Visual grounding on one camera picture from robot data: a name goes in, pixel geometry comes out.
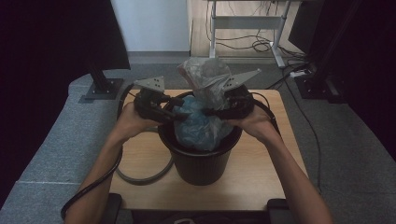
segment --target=metal desk leg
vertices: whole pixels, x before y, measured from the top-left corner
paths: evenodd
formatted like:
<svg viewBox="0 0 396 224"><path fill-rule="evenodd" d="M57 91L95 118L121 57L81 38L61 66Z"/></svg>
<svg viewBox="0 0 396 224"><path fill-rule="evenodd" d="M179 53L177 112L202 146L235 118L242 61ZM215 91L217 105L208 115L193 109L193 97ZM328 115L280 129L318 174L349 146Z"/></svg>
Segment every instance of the metal desk leg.
<svg viewBox="0 0 396 224"><path fill-rule="evenodd" d="M276 32L275 40L274 40L274 42L270 43L271 50L274 53L274 57L276 59L277 66L279 68L285 67L285 63L282 60L282 56L280 56L279 48L277 46L279 45L279 40L282 35L283 27L285 26L286 18L288 17L289 8L290 8L290 1L286 1L285 10L283 11L282 17L280 19L280 24L279 24L279 28L277 29L277 32Z"/></svg>
<svg viewBox="0 0 396 224"><path fill-rule="evenodd" d="M209 51L209 58L216 57L216 0L213 1L212 7L212 16L210 20L212 20L212 26L210 30L212 31L212 39L210 41L210 51Z"/></svg>

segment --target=black bucket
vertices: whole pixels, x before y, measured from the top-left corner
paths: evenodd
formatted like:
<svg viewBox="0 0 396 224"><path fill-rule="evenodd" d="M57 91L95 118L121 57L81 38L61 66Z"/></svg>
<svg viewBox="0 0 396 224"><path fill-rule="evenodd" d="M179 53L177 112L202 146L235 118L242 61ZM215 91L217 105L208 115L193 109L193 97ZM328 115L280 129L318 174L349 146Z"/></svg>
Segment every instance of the black bucket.
<svg viewBox="0 0 396 224"><path fill-rule="evenodd" d="M183 98L187 95L192 95L192 91L180 94L178 97ZM166 105L164 109L172 111L173 107ZM158 134L169 148L180 177L190 184L204 186L221 178L230 157L231 149L239 141L242 129L233 127L231 133L224 137L213 151L183 147L177 141L174 122L159 126Z"/></svg>

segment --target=person's left hand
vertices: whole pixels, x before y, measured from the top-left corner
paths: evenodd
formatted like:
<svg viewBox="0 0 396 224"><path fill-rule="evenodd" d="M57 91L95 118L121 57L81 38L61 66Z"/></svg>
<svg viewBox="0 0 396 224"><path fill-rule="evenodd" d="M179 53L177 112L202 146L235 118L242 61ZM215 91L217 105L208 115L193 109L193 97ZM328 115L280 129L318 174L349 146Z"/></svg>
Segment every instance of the person's left hand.
<svg viewBox="0 0 396 224"><path fill-rule="evenodd" d="M159 126L161 123L140 118L137 111L134 109L134 103L129 103L124 106L122 113L111 133L116 139L127 141L129 138L135 137L145 131L148 127Z"/></svg>

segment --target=white wall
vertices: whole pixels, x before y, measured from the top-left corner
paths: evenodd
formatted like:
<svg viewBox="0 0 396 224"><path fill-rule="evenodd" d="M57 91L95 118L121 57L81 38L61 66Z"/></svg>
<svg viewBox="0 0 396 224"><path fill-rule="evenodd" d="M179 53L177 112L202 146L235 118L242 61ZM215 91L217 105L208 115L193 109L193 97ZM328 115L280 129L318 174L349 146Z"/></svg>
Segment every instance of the white wall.
<svg viewBox="0 0 396 224"><path fill-rule="evenodd" d="M111 0L127 51L190 51L190 0Z"/></svg>

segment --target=forearm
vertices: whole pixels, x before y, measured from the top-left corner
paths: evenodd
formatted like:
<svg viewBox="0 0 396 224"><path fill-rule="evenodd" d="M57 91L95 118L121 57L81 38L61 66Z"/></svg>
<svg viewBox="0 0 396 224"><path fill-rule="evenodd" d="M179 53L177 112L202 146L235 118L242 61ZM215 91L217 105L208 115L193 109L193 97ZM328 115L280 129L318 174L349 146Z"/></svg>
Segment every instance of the forearm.
<svg viewBox="0 0 396 224"><path fill-rule="evenodd" d="M115 164L123 141L107 138L96 162L82 182L78 191L106 174ZM65 223L98 223L106 207L107 196L110 190L112 175L96 188L76 201L67 211Z"/></svg>
<svg viewBox="0 0 396 224"><path fill-rule="evenodd" d="M276 168L286 199L299 223L332 223L329 208L299 167L280 136L266 129L265 137L258 138L265 144Z"/></svg>

